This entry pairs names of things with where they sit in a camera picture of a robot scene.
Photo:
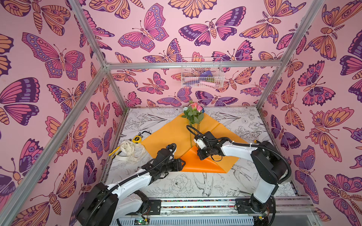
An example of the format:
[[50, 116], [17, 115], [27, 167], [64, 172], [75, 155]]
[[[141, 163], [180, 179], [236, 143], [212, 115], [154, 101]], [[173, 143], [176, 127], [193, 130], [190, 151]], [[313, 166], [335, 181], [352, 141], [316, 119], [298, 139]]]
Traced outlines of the orange wrapping paper sheet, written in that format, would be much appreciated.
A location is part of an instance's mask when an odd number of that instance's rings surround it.
[[180, 114], [141, 142], [150, 156], [156, 158], [159, 150], [175, 143], [177, 149], [174, 157], [186, 162], [183, 172], [228, 173], [239, 158], [217, 156], [200, 160], [197, 155], [197, 146], [193, 141], [194, 135], [186, 129], [189, 121], [182, 115]]

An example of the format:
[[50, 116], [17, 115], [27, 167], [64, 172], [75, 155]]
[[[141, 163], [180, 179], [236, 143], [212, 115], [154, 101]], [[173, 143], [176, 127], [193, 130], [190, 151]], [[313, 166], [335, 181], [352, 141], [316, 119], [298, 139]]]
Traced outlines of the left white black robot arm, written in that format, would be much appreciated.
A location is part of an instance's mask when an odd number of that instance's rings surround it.
[[109, 226], [129, 213], [144, 213], [149, 198], [141, 191], [170, 172], [182, 171], [186, 162], [176, 159], [177, 145], [172, 143], [158, 151], [136, 173], [114, 184], [98, 183], [76, 211], [76, 220], [82, 226]]

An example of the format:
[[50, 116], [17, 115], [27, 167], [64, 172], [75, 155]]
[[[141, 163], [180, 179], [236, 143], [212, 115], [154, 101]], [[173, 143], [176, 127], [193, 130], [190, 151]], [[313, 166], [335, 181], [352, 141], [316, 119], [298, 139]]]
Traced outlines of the pink fake rose stem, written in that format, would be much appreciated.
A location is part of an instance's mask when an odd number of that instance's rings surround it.
[[196, 110], [196, 107], [197, 107], [197, 103], [193, 102], [192, 104], [192, 110], [193, 110], [193, 114], [194, 114], [194, 119], [193, 119], [193, 127], [197, 129], [197, 123], [198, 123], [198, 120], [197, 120], [197, 110]]

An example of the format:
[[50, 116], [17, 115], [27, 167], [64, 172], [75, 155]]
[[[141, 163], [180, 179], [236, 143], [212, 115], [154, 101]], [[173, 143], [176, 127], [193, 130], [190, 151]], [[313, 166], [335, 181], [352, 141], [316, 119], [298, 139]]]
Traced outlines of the white fake flower stem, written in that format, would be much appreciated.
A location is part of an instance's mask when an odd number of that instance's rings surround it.
[[193, 126], [193, 119], [194, 119], [194, 114], [193, 114], [193, 110], [192, 110], [192, 104], [193, 101], [189, 102], [188, 106], [185, 106], [183, 108], [183, 118], [186, 118], [189, 122], [189, 126]]

